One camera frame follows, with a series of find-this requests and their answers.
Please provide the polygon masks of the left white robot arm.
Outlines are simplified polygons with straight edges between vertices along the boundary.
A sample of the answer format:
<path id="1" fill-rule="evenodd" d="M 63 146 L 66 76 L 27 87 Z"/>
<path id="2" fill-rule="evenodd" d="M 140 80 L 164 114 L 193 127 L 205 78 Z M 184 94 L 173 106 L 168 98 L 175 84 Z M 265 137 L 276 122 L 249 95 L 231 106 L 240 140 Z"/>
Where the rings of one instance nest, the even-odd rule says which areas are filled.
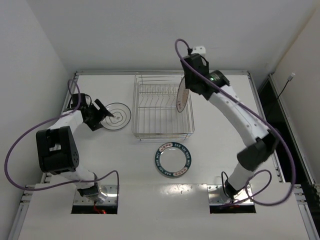
<path id="1" fill-rule="evenodd" d="M 73 133 L 82 124 L 96 131 L 103 127 L 102 120 L 114 115 L 99 99 L 87 103 L 87 97 L 85 93 L 72 94 L 63 112 L 66 116 L 36 133 L 38 160 L 42 172 L 62 176 L 75 184 L 81 197 L 94 203 L 103 203 L 107 195 L 102 192 L 97 175 L 80 164 Z"/>

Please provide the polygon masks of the clear plate black rim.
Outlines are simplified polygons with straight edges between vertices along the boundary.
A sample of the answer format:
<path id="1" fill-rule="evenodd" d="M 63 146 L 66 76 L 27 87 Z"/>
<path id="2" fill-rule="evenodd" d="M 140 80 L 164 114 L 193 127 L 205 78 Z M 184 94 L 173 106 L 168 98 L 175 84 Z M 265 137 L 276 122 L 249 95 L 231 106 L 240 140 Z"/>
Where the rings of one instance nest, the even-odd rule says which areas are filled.
<path id="1" fill-rule="evenodd" d="M 132 112 L 124 103 L 114 102 L 105 107 L 113 116 L 107 116 L 102 122 L 102 126 L 109 131 L 118 131 L 125 128 L 131 118 Z"/>

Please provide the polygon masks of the orange sunburst pattern plate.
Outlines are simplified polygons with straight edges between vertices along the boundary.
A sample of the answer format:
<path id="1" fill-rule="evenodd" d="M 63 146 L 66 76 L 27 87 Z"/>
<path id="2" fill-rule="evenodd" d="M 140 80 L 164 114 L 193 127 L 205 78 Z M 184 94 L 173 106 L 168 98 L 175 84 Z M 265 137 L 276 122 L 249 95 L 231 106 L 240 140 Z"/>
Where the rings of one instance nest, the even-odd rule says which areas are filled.
<path id="1" fill-rule="evenodd" d="M 187 105 L 190 90 L 186 88 L 185 77 L 180 81 L 177 96 L 176 96 L 176 109 L 179 113 L 182 113 Z"/>

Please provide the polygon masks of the green rim lettered plate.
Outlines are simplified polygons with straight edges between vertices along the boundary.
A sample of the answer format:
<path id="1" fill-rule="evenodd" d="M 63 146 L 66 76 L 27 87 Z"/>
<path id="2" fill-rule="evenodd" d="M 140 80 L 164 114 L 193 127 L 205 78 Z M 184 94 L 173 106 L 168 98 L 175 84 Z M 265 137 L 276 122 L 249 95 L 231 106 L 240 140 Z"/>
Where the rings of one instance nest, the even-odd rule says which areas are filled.
<path id="1" fill-rule="evenodd" d="M 155 167 L 167 178 L 179 178 L 191 167 L 192 156 L 186 146 L 179 142 L 167 142 L 161 145 L 154 156 Z"/>

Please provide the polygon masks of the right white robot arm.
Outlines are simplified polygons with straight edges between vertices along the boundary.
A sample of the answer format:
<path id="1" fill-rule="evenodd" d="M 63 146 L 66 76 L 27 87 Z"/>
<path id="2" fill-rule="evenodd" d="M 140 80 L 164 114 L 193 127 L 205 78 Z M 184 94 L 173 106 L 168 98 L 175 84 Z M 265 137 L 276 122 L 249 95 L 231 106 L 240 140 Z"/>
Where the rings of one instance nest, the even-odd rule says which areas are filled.
<path id="1" fill-rule="evenodd" d="M 240 135 L 245 148 L 237 154 L 237 165 L 224 183 L 225 195 L 233 199 L 253 177 L 257 168 L 268 160 L 279 140 L 267 126 L 230 100 L 219 90 L 207 84 L 214 83 L 227 94 L 236 97 L 236 93 L 227 77 L 219 70 L 210 71 L 209 64 L 198 53 L 191 53 L 181 61 L 184 70 L 185 87 L 202 95 L 227 118 Z"/>

